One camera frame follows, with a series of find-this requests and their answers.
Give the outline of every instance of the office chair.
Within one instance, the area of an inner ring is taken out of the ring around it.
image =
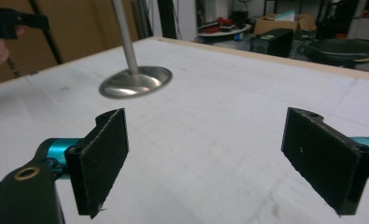
[[[305,56],[314,63],[346,68],[369,63],[369,42],[356,39],[322,39],[310,43]]]

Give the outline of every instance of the cable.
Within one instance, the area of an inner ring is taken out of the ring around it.
[[[149,11],[151,12],[151,31],[152,31],[152,35],[154,34],[154,4],[153,4],[153,0],[149,0],[149,5],[147,6],[147,8],[149,9]]]
[[[151,27],[151,24],[149,22],[149,7],[147,6],[147,3],[146,3],[146,0],[140,0],[141,1],[141,9],[144,13],[144,16],[145,16],[145,20],[146,20],[146,25],[147,28],[145,28],[147,31],[147,36],[154,36],[154,33],[152,32],[152,27]]]
[[[244,3],[245,3],[246,11],[248,11],[248,3],[247,2],[244,2]]]
[[[178,25],[178,13],[179,13],[179,4],[178,4],[178,0],[176,1],[176,5],[177,5],[177,12],[176,12],[176,9],[173,10],[174,14],[175,14],[175,19],[176,19],[176,26],[177,26],[177,34],[178,34],[178,38],[180,40],[182,40],[182,37],[181,37],[181,32],[180,32],[180,26]]]

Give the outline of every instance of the shiny metal base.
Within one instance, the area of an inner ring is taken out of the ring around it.
[[[172,79],[172,72],[158,66],[139,66],[138,75],[129,69],[106,79],[99,88],[102,95],[120,99],[141,96],[157,91]]]

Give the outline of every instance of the white tabletop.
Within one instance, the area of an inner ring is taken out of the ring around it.
[[[134,43],[139,65],[172,71],[153,94],[113,100],[99,85],[126,69],[122,48],[0,84],[0,181],[51,137],[84,137],[125,108],[130,152],[93,221],[56,182],[66,223],[369,223],[339,217],[280,151],[289,106],[369,136],[369,74],[162,38]]]

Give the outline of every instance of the cardboard box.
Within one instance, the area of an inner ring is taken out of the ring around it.
[[[0,7],[34,14],[27,0],[0,0]],[[44,33],[38,29],[23,28],[24,35],[19,39],[6,40],[10,54],[8,60],[0,65],[0,82],[35,74],[57,65]]]
[[[296,32],[297,30],[316,30],[317,26],[311,15],[296,15],[295,21],[275,21],[275,14],[270,14],[257,19],[254,34],[261,35],[275,28],[287,28]]]
[[[60,63],[67,63],[121,45],[121,35],[110,0],[33,0],[50,19],[52,47]],[[138,39],[130,0],[123,1],[132,39]]]

